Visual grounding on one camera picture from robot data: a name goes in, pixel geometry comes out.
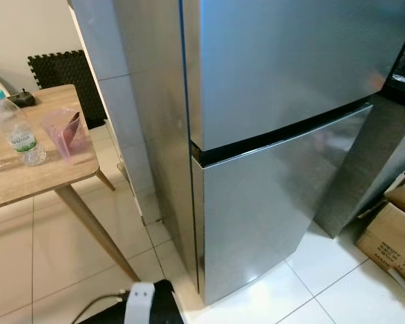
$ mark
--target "white tile floor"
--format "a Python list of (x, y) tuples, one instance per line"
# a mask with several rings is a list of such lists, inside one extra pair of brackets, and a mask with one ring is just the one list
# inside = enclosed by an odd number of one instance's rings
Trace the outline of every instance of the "white tile floor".
[[(313, 223), (293, 255), (205, 307), (162, 223), (143, 226), (106, 127), (90, 133), (117, 190), (96, 178), (76, 190), (143, 280), (171, 280), (189, 324), (405, 324), (405, 293), (355, 247), (354, 225), (331, 240)], [(0, 209), (0, 324), (70, 323), (93, 298), (130, 285), (53, 192)]]

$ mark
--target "black foam mat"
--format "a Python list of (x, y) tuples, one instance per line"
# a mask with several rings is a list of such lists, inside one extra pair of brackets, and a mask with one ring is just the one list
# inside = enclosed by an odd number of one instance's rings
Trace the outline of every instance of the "black foam mat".
[(73, 84), (89, 129), (103, 125), (107, 114), (83, 51), (28, 57), (39, 88)]

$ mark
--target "white wall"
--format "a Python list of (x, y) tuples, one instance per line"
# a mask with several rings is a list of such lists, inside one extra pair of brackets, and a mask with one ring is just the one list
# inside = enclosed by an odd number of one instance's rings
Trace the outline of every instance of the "white wall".
[(115, 0), (72, 0), (83, 43), (145, 223), (161, 218), (117, 25)]
[(78, 49), (66, 0), (0, 0), (0, 81), (10, 93), (38, 89), (27, 56)]

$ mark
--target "stainless steel refrigerator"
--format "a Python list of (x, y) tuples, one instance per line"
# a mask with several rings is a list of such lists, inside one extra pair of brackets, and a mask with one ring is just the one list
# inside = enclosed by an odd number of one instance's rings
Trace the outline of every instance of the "stainless steel refrigerator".
[(405, 0), (115, 5), (165, 224), (212, 303), (296, 249), (402, 48)]

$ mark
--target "pink plastic cup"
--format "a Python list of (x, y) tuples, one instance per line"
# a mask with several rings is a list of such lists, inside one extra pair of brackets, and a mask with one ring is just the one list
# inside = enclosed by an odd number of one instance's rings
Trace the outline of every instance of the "pink plastic cup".
[(72, 157), (82, 152), (88, 143), (80, 115), (75, 119), (77, 113), (74, 109), (61, 108), (48, 113), (40, 121), (61, 157), (68, 163), (71, 163)]

